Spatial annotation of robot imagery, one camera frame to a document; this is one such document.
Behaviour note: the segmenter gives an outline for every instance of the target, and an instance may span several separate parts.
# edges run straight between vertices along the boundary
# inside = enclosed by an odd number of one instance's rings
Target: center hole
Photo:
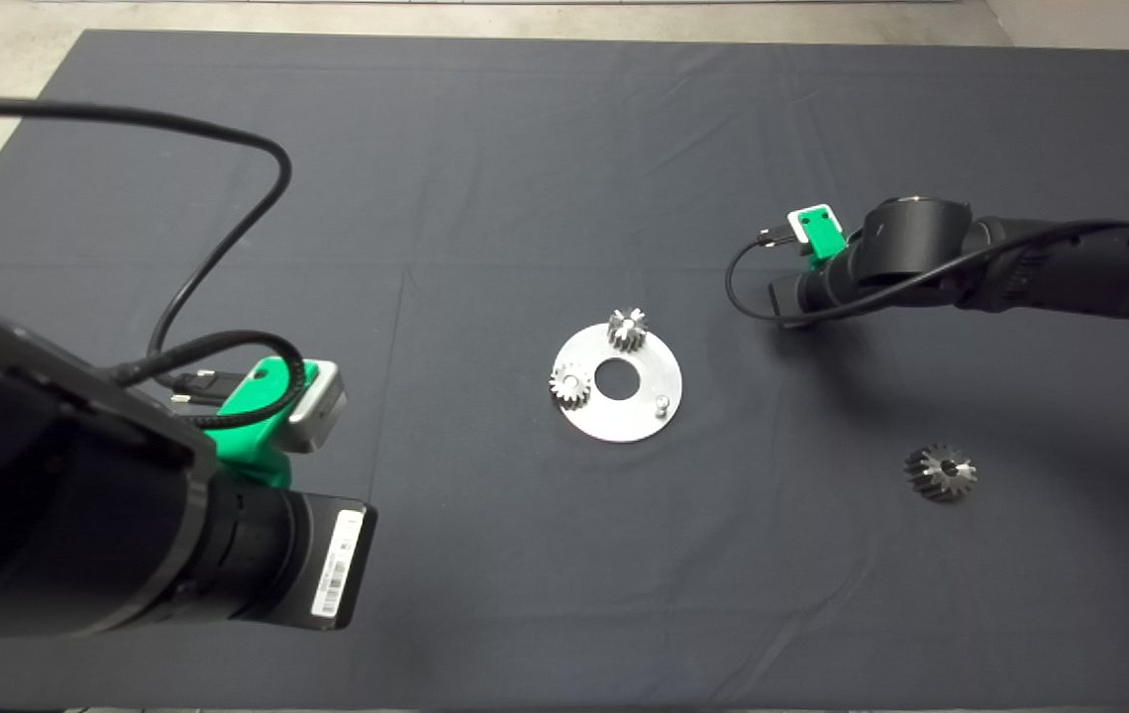
[[[640,390],[640,371],[625,360],[609,360],[595,370],[595,388],[614,402],[631,398]]]

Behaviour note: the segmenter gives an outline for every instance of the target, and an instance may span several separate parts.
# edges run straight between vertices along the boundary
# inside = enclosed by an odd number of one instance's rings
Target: black cylindrical joint
[[[864,218],[855,280],[885,288],[960,255],[972,222],[964,203],[942,199],[892,199]]]
[[[213,477],[203,532],[190,562],[131,626],[229,619],[256,604],[292,554],[297,522],[287,495],[227,474]]]

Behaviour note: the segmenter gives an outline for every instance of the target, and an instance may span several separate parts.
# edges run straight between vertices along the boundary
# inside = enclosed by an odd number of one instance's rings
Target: bevel gear
[[[936,502],[955,502],[978,482],[978,468],[960,450],[935,443],[914,451],[904,466],[912,491]]]

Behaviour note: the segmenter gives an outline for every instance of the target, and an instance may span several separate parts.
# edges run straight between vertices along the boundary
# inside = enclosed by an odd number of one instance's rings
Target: barcode label
[[[331,545],[327,547],[327,558],[323,564],[323,578],[318,580],[318,590],[314,592],[310,614],[315,617],[330,619],[340,610],[343,582],[349,578],[349,565],[352,564],[352,552],[358,547],[360,532],[361,512],[340,510],[334,519],[334,528],[331,529]]]

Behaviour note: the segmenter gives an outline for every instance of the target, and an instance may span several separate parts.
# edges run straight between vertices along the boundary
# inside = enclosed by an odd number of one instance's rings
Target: metal gear
[[[640,349],[647,334],[648,320],[640,307],[629,311],[614,310],[609,316],[609,343],[619,352]]]
[[[908,456],[904,466],[912,491],[936,502],[955,502],[978,482],[978,468],[960,450],[933,443]]]
[[[577,364],[560,364],[552,369],[552,397],[562,410],[577,410],[592,396],[592,375]]]

